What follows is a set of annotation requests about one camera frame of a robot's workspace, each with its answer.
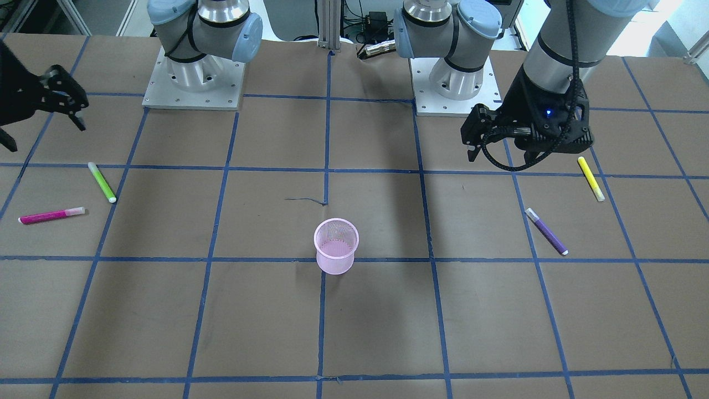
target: metal mounting plate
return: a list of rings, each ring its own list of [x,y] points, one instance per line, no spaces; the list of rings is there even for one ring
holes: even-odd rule
[[[215,77],[216,88],[205,92],[186,92],[175,85],[166,71],[164,49],[160,48],[150,82],[145,90],[143,106],[154,109],[205,109],[237,111],[241,100],[246,64],[216,58],[224,71]]]
[[[468,116],[475,104],[485,104],[489,109],[497,109],[502,105],[497,80],[492,70],[490,58],[483,67],[485,78],[478,94],[464,101],[447,99],[438,94],[428,81],[433,65],[438,58],[414,58],[411,60],[411,81],[416,97],[416,114],[421,116]]]

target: green marker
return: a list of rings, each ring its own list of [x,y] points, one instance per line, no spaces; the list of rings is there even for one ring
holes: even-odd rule
[[[89,162],[89,170],[91,171],[91,174],[94,175],[94,179],[96,179],[96,182],[99,184],[99,186],[101,186],[101,190],[104,191],[106,199],[111,204],[113,204],[116,201],[116,195],[113,193],[113,191],[111,191],[111,188],[108,186],[108,183],[106,182],[106,179],[104,179],[104,176],[101,174],[101,171],[93,162]]]

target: mesh pencil cup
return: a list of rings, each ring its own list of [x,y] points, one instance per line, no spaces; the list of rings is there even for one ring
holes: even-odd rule
[[[313,235],[318,266],[327,274],[343,274],[355,261],[359,233],[352,223],[344,219],[328,219]]]

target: marker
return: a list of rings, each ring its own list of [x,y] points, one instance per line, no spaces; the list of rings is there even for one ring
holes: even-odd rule
[[[64,219],[65,217],[74,216],[77,214],[85,214],[86,208],[78,207],[71,209],[64,209],[63,211],[53,211],[45,212],[42,214],[29,214],[27,216],[20,216],[17,220],[22,224],[32,224],[39,222],[48,222],[50,220]]]
[[[579,166],[581,166],[581,170],[586,176],[586,180],[588,180],[588,185],[591,186],[591,190],[593,190],[593,193],[596,195],[596,199],[598,200],[598,202],[605,201],[605,197],[601,192],[601,188],[598,186],[598,183],[596,182],[596,178],[593,176],[593,173],[591,173],[591,169],[588,167],[586,159],[584,157],[579,157],[577,161],[579,162]]]
[[[529,216],[529,218],[532,220],[532,223],[534,223],[534,225],[539,229],[539,231],[544,234],[544,237],[547,238],[547,240],[554,247],[554,249],[557,250],[559,255],[569,255],[569,250],[566,249],[566,246],[562,244],[562,241],[554,235],[554,232],[549,227],[547,227],[547,225],[537,216],[537,214],[532,211],[532,208],[527,208],[527,210],[525,210],[525,213],[527,214],[527,216]]]
[[[106,182],[106,179],[104,179],[104,176],[101,174],[101,171],[96,167],[96,164],[93,162],[89,162],[89,169],[91,171],[91,174],[94,175],[94,179],[96,179],[96,182],[101,186],[101,190],[104,191],[104,195],[106,196],[106,199],[113,204],[116,201],[116,195],[111,191],[111,187],[108,186],[108,183]]]

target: purple marker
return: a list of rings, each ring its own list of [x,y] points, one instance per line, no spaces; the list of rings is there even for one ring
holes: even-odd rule
[[[527,216],[529,216],[529,218],[532,220],[532,223],[534,223],[534,225],[539,229],[539,231],[544,234],[544,237],[547,238],[547,240],[551,243],[554,249],[557,250],[559,255],[569,255],[569,250],[566,249],[566,246],[562,244],[561,240],[559,240],[557,236],[554,235],[554,232],[549,227],[547,227],[546,224],[544,224],[544,222],[537,216],[537,214],[532,211],[532,208],[527,208],[527,210],[525,210],[525,213],[527,214]]]

